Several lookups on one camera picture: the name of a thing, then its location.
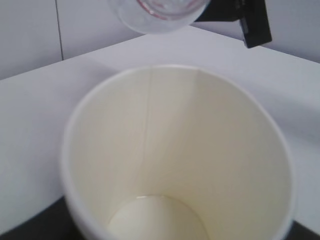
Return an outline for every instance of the white tile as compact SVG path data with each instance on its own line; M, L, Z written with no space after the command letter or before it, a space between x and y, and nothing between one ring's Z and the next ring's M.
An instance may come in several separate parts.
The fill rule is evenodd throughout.
M58 0L57 7L65 59L141 36L117 19L107 0Z
M54 0L0 2L0 80L61 61Z

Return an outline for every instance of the black object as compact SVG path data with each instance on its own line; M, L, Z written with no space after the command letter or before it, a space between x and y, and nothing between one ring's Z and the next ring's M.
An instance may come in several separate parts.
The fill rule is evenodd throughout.
M24 224L0 236L0 240L85 240L61 198ZM320 236L294 222L285 240L320 240Z
M240 20L247 48L272 41L265 0L212 0L196 22L236 20Z

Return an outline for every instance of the clear plastic bottle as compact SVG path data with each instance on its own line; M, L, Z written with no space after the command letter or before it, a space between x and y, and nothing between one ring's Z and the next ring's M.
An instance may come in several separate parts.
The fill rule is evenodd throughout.
M210 0L107 0L118 18L143 34L171 32L193 23Z

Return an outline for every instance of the tile grout line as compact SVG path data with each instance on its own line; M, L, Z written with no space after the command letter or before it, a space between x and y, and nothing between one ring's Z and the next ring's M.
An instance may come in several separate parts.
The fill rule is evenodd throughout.
M64 51L63 51L63 47L62 47L62 38L61 38L61 30L60 30L60 18L59 18L59 11L58 11L58 0L54 0L54 4L55 4L55 11L56 11L56 20L57 20L57 23L58 23L60 53L61 53L61 59L63 61L63 60L65 60L65 58L64 58Z

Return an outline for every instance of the paper cup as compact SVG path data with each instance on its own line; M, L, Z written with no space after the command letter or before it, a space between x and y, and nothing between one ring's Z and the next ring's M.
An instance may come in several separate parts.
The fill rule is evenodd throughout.
M98 85L67 125L61 175L88 240L281 240L293 219L278 127L245 91L196 67L132 69Z

